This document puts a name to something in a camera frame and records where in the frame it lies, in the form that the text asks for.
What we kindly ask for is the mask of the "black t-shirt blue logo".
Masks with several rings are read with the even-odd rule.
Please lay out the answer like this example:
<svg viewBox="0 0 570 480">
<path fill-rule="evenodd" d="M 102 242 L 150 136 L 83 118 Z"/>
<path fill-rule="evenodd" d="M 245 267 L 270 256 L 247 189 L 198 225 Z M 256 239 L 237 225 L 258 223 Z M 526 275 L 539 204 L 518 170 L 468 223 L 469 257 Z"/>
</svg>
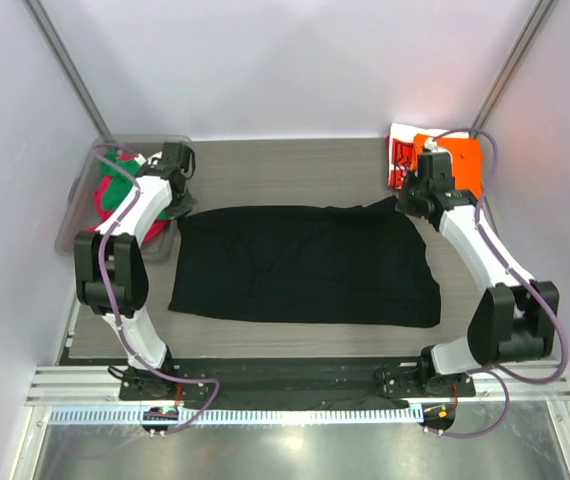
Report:
<svg viewBox="0 0 570 480">
<path fill-rule="evenodd" d="M 368 206 L 243 206 L 179 221 L 169 310 L 264 323 L 432 328 L 440 286 L 412 221 Z"/>
</svg>

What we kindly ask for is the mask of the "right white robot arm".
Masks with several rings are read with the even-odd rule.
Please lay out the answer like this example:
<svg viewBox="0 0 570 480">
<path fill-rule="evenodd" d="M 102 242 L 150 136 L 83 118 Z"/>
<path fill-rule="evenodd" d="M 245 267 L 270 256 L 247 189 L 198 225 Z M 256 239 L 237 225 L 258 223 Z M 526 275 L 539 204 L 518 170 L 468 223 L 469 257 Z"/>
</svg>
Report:
<svg viewBox="0 0 570 480">
<path fill-rule="evenodd" d="M 562 377 L 569 351 L 558 319 L 559 291 L 524 269 L 492 230 L 475 195 L 456 188 L 449 151 L 419 153 L 397 209 L 427 220 L 454 247 L 481 292 L 463 337 L 422 350 L 418 388 L 438 395 L 452 380 L 487 368 L 530 385 Z"/>
</svg>

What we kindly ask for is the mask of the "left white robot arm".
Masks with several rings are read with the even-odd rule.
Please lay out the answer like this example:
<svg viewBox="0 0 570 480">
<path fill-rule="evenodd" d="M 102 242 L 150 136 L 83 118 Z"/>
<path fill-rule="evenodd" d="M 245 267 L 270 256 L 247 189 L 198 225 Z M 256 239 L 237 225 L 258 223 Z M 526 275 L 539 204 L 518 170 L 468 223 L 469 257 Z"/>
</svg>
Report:
<svg viewBox="0 0 570 480">
<path fill-rule="evenodd" d="M 149 279 L 141 245 L 162 211 L 184 215 L 191 210 L 186 183 L 195 173 L 195 153 L 184 142 L 166 142 L 131 174 L 103 153 L 122 148 L 104 143 L 92 149 L 95 158 L 131 188 L 107 220 L 76 235 L 76 295 L 111 327 L 126 352 L 126 369 L 108 369 L 121 382 L 120 397 L 166 399 L 176 391 L 178 375 L 146 307 Z"/>
</svg>

